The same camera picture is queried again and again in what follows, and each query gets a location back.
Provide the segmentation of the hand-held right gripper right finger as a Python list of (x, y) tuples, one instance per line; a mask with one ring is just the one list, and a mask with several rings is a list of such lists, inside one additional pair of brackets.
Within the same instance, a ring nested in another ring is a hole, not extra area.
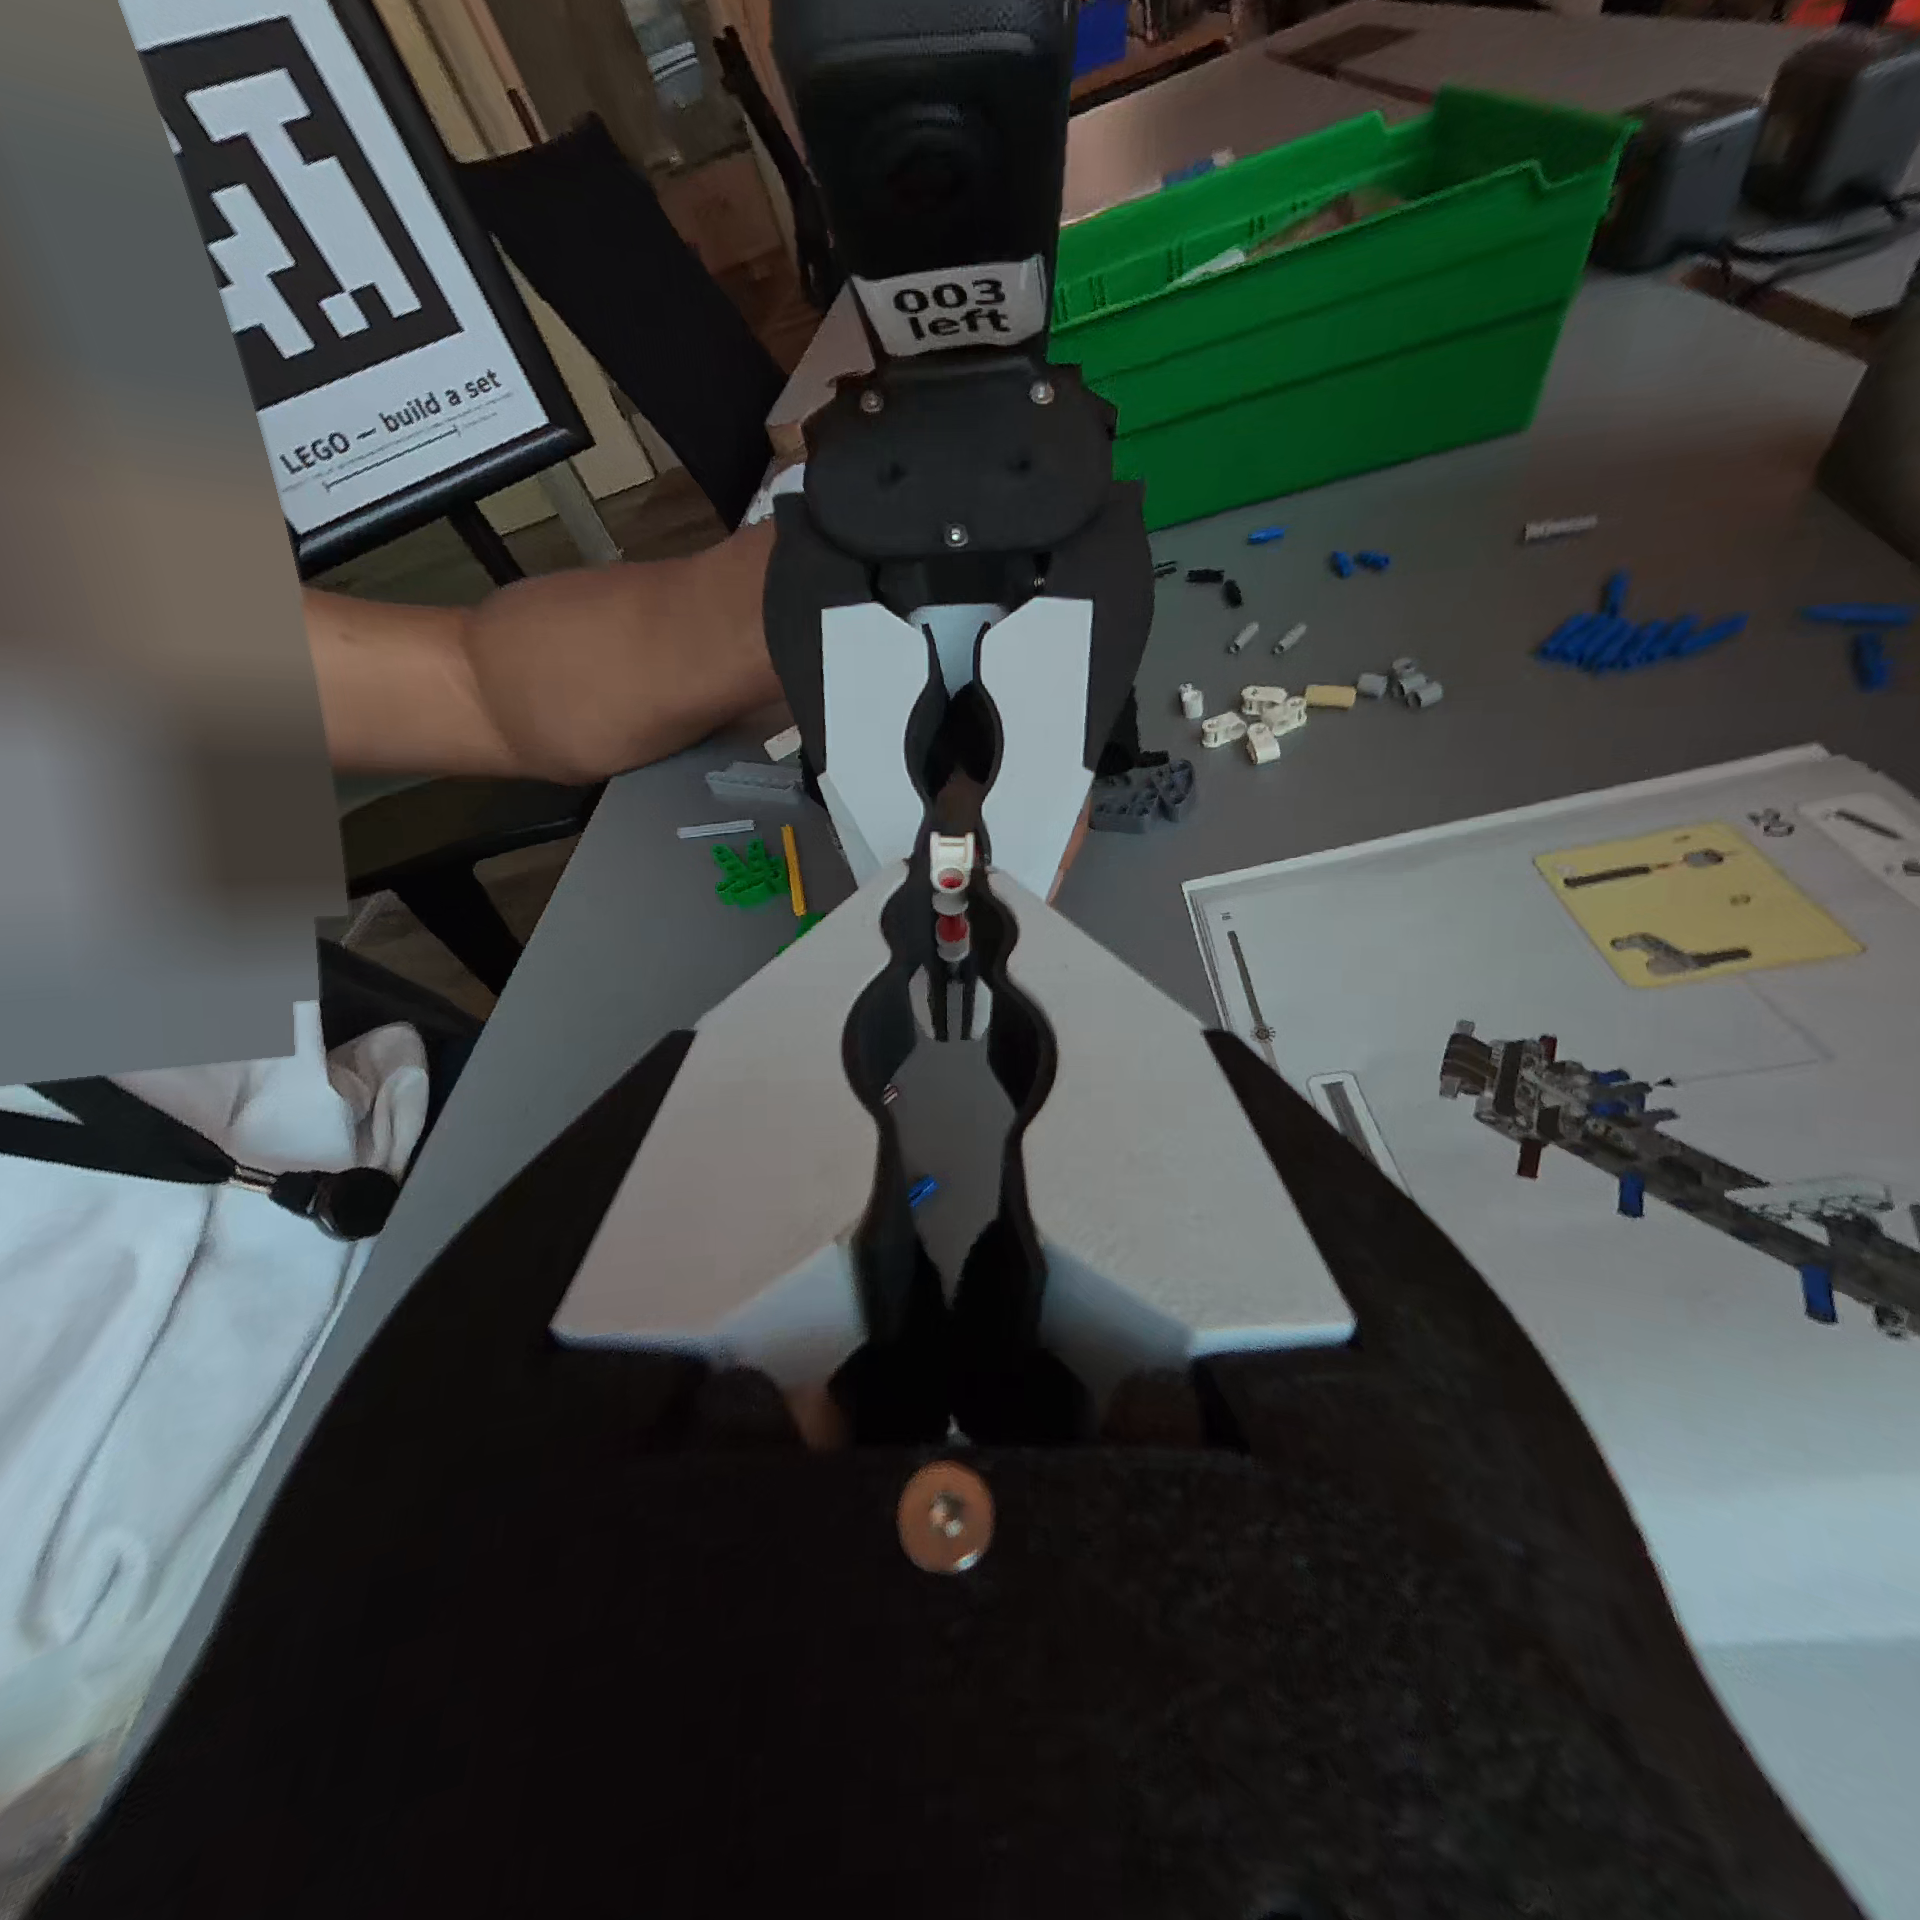
[(1072, 1386), (1097, 1419), (1145, 1374), (1345, 1347), (1356, 1308), (1229, 1083), (1232, 1038), (1016, 876), (986, 875), (970, 929), (1009, 1123), (952, 1296), (966, 1380)]

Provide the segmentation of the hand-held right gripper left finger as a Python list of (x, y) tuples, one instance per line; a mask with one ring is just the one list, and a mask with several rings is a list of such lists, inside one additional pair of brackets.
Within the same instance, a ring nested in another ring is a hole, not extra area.
[(858, 1096), (845, 1023), (889, 946), (906, 867), (883, 864), (692, 1031), (549, 1331), (568, 1348), (753, 1370), (798, 1422), (910, 1301), (922, 1241), (883, 1096)]

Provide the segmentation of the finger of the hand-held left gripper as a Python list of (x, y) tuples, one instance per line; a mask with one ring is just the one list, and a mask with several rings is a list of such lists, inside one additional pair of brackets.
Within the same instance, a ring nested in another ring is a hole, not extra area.
[(924, 763), (946, 713), (930, 636), (883, 605), (821, 611), (819, 793), (853, 888), (924, 836)]
[(982, 830), (990, 867), (1051, 900), (1083, 818), (1092, 603), (1028, 600), (986, 627), (975, 686), (994, 723)]

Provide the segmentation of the red white lego axle assembly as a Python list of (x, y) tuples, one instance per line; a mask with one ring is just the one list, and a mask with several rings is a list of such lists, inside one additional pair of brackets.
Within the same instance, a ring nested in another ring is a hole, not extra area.
[(933, 1038), (970, 1041), (980, 1014), (980, 966), (970, 956), (970, 834), (927, 834), (927, 892), (933, 971), (927, 995), (936, 1000)]

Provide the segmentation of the person's left forearm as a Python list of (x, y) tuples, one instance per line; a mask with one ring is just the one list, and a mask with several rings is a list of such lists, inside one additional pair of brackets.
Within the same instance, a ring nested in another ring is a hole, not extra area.
[(674, 561), (580, 568), (472, 609), (303, 587), (330, 763), (342, 774), (589, 785), (774, 708), (774, 523)]

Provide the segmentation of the dark grey lego panel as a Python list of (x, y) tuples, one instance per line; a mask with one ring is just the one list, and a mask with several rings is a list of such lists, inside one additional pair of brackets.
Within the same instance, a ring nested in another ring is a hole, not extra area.
[(1160, 824), (1181, 824), (1195, 801), (1189, 758), (1160, 758), (1092, 781), (1087, 830), (1143, 836)]

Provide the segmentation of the cluster of white lego connectors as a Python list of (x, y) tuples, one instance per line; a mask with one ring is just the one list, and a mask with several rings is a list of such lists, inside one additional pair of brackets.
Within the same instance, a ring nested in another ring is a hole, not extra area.
[(1265, 683), (1242, 686), (1236, 704), (1221, 712), (1208, 712), (1199, 683), (1179, 683), (1177, 712), (1204, 753), (1222, 756), (1232, 749), (1250, 765), (1275, 765), (1285, 756), (1285, 740), (1308, 723), (1305, 698)]

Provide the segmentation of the lego instruction booklet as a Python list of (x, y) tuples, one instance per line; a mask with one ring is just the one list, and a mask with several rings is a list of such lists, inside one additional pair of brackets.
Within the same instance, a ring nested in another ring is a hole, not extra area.
[(1916, 1918), (1916, 796), (1794, 749), (1186, 899), (1222, 1023), (1501, 1296), (1775, 1788)]

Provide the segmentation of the pile of blue lego pins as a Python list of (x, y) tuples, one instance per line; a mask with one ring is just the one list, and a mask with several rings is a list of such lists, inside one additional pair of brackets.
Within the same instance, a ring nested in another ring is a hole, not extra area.
[(1697, 611), (1639, 618), (1627, 600), (1630, 571), (1613, 568), (1601, 583), (1595, 605), (1569, 611), (1536, 644), (1531, 659), (1604, 680), (1699, 659), (1749, 629), (1749, 611), (1715, 618)]

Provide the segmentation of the black chair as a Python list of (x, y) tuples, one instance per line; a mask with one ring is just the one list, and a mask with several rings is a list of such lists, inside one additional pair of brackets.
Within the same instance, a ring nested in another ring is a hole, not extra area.
[(589, 116), (534, 149), (460, 159), (474, 220), (738, 529), (772, 460), (784, 375)]

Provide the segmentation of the green plastic bin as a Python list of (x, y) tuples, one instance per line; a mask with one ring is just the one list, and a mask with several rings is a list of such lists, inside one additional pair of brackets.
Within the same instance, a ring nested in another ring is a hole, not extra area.
[(1627, 135), (1443, 87), (1063, 226), (1051, 357), (1145, 528), (1521, 433)]

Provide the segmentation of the black framed marker sign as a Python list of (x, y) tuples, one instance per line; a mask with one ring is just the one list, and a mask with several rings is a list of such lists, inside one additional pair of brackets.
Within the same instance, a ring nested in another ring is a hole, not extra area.
[(303, 579), (589, 448), (370, 3), (123, 3)]

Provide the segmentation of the dark grey box device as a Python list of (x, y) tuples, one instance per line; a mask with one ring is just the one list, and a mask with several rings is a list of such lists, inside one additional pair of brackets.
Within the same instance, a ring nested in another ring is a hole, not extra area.
[(1835, 26), (1777, 73), (1742, 200), (1785, 220), (1885, 203), (1916, 152), (1916, 33)]

